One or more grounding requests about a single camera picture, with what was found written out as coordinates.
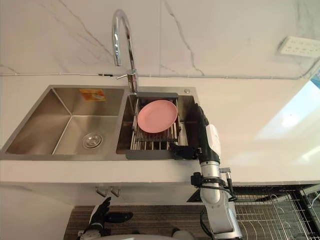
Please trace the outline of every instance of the chrome faucet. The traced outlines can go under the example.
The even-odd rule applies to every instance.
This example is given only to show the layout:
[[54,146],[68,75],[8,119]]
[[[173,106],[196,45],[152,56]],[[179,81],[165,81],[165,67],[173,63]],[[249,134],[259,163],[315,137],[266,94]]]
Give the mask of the chrome faucet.
[[126,72],[126,74],[122,76],[118,76],[116,79],[121,79],[124,77],[128,78],[128,84],[130,91],[134,94],[138,92],[137,89],[137,80],[138,80],[138,73],[135,68],[135,61],[134,61],[134,53],[132,50],[132,41],[131,41],[131,33],[130,33],[130,25],[127,15],[121,9],[115,11],[112,20],[112,40],[113,40],[113,49],[114,49],[114,63],[117,66],[122,65],[121,59],[121,51],[120,51],[120,35],[119,35],[119,22],[122,20],[125,30],[125,35],[127,39],[127,45],[129,49],[129,57],[131,63],[131,69]]

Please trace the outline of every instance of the dark floor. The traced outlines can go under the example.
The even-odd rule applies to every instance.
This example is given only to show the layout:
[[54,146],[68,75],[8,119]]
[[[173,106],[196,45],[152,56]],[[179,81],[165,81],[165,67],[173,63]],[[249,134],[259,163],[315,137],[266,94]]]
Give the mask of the dark floor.
[[[199,240],[208,240],[200,227],[202,205],[170,206],[112,206],[110,212],[133,212],[134,216],[125,223],[106,223],[112,235],[141,234],[171,236],[174,228],[188,230]],[[64,240],[75,240],[78,231],[84,230],[94,206],[76,206],[65,230]]]

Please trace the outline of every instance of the electrical outlet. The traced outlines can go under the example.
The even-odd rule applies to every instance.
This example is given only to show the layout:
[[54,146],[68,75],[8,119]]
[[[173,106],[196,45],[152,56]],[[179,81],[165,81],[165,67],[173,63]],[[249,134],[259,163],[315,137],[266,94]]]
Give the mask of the electrical outlet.
[[320,57],[320,40],[288,36],[279,48],[281,54],[302,57]]

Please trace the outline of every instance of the sink drain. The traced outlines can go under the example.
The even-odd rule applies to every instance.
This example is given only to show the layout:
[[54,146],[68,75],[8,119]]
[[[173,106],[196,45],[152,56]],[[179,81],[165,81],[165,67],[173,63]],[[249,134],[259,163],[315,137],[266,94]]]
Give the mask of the sink drain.
[[99,133],[91,132],[82,139],[82,146],[85,149],[95,149],[102,143],[102,136]]

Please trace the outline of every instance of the marble wall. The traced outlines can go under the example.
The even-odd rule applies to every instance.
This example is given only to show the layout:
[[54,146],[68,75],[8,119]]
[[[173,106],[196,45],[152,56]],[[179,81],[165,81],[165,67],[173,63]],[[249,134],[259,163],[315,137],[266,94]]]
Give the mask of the marble wall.
[[279,44],[320,40],[319,0],[0,0],[0,73],[125,72],[125,39],[123,67],[112,56],[116,9],[141,75],[295,78],[315,59],[281,55]]

